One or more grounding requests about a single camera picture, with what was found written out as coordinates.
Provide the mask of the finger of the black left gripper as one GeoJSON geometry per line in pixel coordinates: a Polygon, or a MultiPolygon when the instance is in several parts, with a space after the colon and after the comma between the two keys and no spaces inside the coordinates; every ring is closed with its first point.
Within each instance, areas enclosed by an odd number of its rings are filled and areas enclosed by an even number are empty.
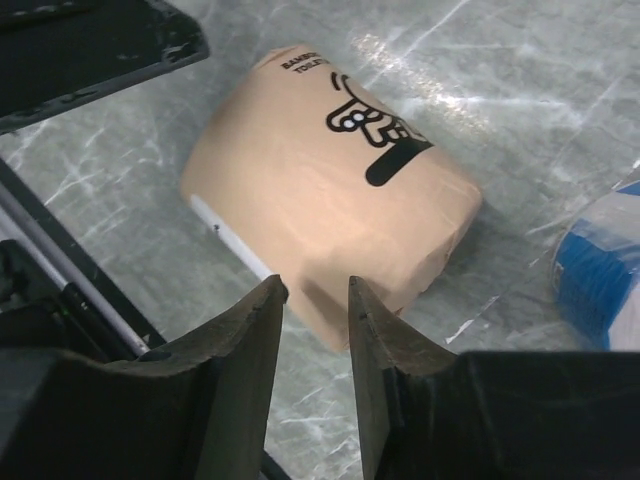
{"type": "Polygon", "coordinates": [[[4,1],[1,130],[24,128],[208,55],[198,22],[166,1],[4,1]]]}
{"type": "Polygon", "coordinates": [[[110,360],[132,360],[166,343],[144,315],[6,164],[1,164],[1,242],[17,241],[59,287],[72,283],[101,314],[110,360]]]}

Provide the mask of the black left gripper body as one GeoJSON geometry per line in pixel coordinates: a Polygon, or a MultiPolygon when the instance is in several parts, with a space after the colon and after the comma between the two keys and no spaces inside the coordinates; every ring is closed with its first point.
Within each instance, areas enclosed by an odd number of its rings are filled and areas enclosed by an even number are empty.
{"type": "Polygon", "coordinates": [[[110,361],[101,314],[72,283],[59,287],[15,240],[1,242],[1,346],[61,348],[110,361]]]}

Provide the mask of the blue roll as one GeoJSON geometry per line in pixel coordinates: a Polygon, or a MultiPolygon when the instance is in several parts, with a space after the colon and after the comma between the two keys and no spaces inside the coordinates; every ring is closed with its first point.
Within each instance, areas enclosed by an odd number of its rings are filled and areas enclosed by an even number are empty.
{"type": "Polygon", "coordinates": [[[639,182],[584,209],[554,255],[559,311],[592,347],[639,349],[639,182]]]}

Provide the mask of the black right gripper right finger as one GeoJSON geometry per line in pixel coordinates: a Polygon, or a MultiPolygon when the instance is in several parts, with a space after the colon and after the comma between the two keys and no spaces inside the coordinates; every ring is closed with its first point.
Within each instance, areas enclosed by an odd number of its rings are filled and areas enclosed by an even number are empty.
{"type": "Polygon", "coordinates": [[[432,380],[456,355],[391,312],[361,277],[348,289],[363,475],[431,479],[432,380]]]}

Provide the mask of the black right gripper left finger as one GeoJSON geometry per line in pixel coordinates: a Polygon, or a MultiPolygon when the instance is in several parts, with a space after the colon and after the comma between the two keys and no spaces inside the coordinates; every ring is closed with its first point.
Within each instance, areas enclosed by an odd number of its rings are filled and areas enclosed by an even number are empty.
{"type": "Polygon", "coordinates": [[[258,478],[287,299],[271,275],[179,339],[109,364],[133,417],[103,478],[258,478]]]}

